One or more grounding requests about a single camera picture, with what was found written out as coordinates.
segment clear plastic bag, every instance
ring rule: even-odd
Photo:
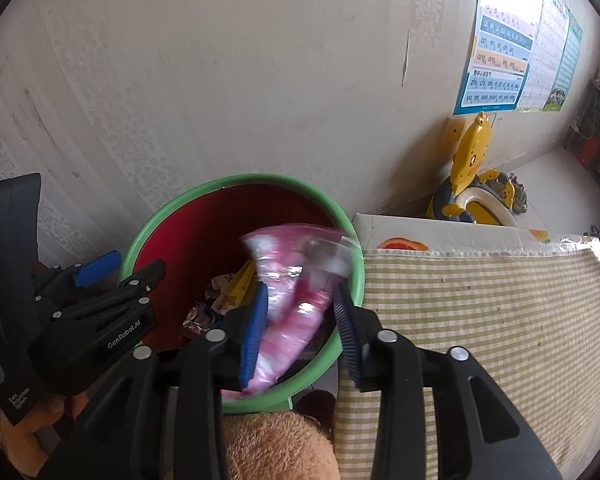
[[[269,294],[269,323],[245,391],[254,394],[273,386],[314,336],[334,288],[349,276],[356,242],[305,224],[260,229],[243,240]]]

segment white wall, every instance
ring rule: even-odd
[[[559,113],[504,114],[488,163],[554,142],[593,75],[584,30]],[[423,196],[476,0],[13,0],[0,18],[0,178],[40,171],[40,254],[125,250],[170,198],[270,171],[349,214]],[[400,85],[406,38],[408,71]]]

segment yellow cartoon toy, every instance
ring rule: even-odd
[[[451,175],[433,194],[427,209],[429,218],[511,227],[517,225],[510,211],[514,187],[509,177],[498,170],[478,173],[490,140],[491,125],[487,115],[480,112],[462,136],[453,156]],[[504,185],[504,199],[486,185],[488,180],[493,179]]]

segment poster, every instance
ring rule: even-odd
[[[478,0],[455,114],[513,110],[526,81],[543,0]]]
[[[454,114],[560,110],[581,40],[563,0],[478,0]]]
[[[529,72],[516,106],[540,111],[554,86],[569,28],[569,11],[562,0],[542,0],[542,15],[529,63]]]
[[[562,108],[564,100],[571,86],[573,72],[576,70],[576,63],[580,55],[580,42],[582,41],[582,29],[574,15],[569,11],[569,30],[567,40],[564,45],[562,59],[558,65],[557,75],[549,96],[544,104],[545,112],[557,112]]]

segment trash bin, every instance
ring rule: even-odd
[[[186,340],[182,321],[210,279],[234,272],[248,257],[240,237],[261,227],[301,222],[335,227],[357,240],[353,225],[329,196],[295,178],[275,174],[241,174],[197,186],[173,199],[138,233],[122,265],[121,279],[162,258],[167,275],[150,293],[158,327],[144,338],[156,351],[178,348]],[[349,290],[362,304],[362,251],[353,258]],[[292,377],[266,392],[223,401],[225,413],[275,412],[291,409],[291,396],[308,387],[342,350],[334,331],[317,356]]]

